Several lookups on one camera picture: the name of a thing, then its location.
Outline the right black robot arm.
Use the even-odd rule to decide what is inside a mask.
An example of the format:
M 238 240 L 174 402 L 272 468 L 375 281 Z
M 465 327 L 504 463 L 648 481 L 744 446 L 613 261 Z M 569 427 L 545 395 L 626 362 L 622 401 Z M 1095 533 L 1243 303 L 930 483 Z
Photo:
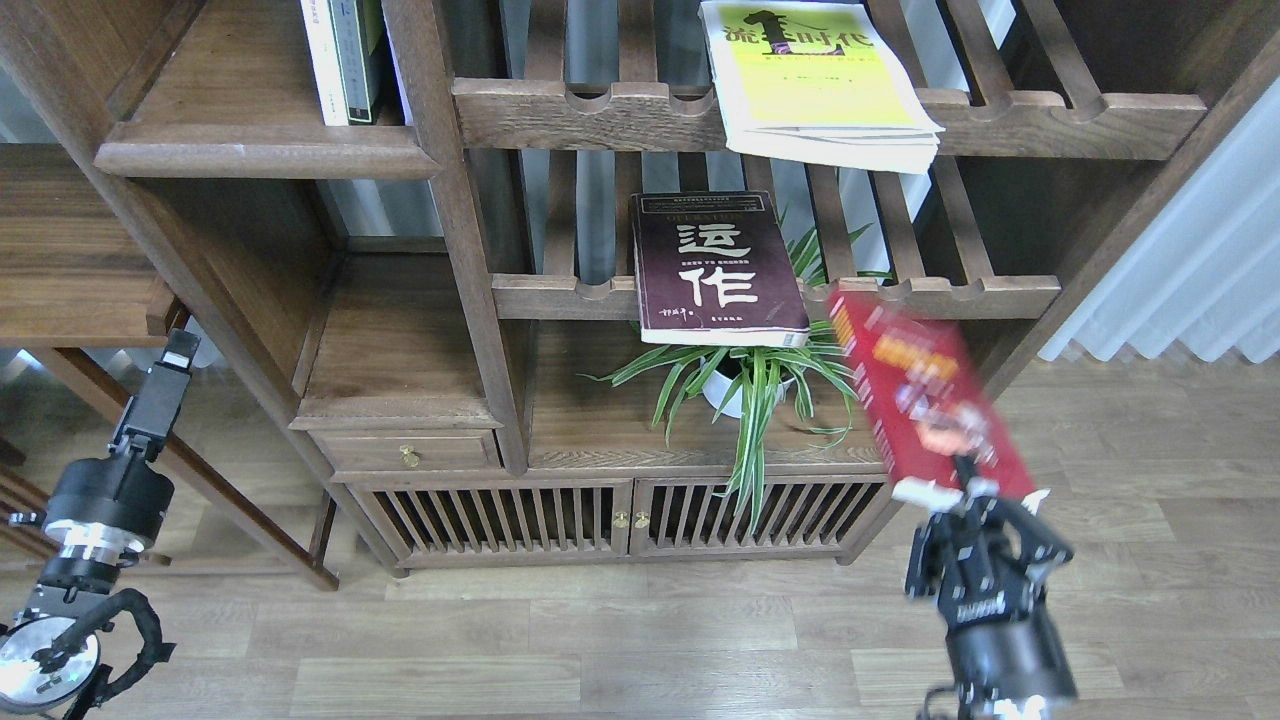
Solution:
M 960 719 L 1050 719 L 1076 684 L 1046 607 L 1046 577 L 1071 546 L 1025 506 L 980 489 L 977 460 L 952 457 L 963 488 L 956 509 L 918 527 L 904 592 L 934 600 L 946 624 L 951 691 Z

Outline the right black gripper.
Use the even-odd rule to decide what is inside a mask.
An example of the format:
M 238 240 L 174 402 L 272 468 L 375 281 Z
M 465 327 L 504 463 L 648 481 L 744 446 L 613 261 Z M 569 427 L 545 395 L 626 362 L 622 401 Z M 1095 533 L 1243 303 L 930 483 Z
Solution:
M 910 598 L 934 598 L 951 632 L 987 623 L 1050 620 L 1044 579 L 1071 546 L 1038 515 L 1048 489 L 995 493 L 977 459 L 952 456 L 960 489 L 906 480 L 905 500 L 929 511 L 915 529 L 905 573 Z

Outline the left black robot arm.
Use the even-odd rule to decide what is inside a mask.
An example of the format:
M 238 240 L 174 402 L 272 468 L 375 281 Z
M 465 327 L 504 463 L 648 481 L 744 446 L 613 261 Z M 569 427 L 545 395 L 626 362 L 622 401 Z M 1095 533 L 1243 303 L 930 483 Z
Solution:
M 152 462 L 179 415 L 197 347 L 196 334 L 173 331 L 125 405 L 108 456 L 68 464 L 42 512 L 12 515 L 14 525 L 38 527 L 58 543 L 58 553 L 3 633 L 4 712 L 41 714 L 69 703 L 67 716 L 81 719 L 170 659 L 175 646 L 164 639 L 147 597 L 116 591 L 115 583 L 155 544 L 170 506 L 173 482 Z M 134 619 L 143 644 L 111 679 L 99 633 L 111 630 L 123 612 Z

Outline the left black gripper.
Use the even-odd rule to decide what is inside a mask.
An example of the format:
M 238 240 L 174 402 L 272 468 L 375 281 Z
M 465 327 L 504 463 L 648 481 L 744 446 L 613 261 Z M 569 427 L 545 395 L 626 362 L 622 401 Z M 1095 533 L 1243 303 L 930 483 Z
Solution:
M 116 424 L 115 455 L 76 460 L 64 469 L 47 502 L 46 536 L 68 544 L 70 530 L 102 525 L 123 532 L 129 550 L 154 547 L 174 484 L 147 462 L 156 460 L 177 421 L 198 345 L 200 337 L 188 331 L 170 332 L 161 359 Z

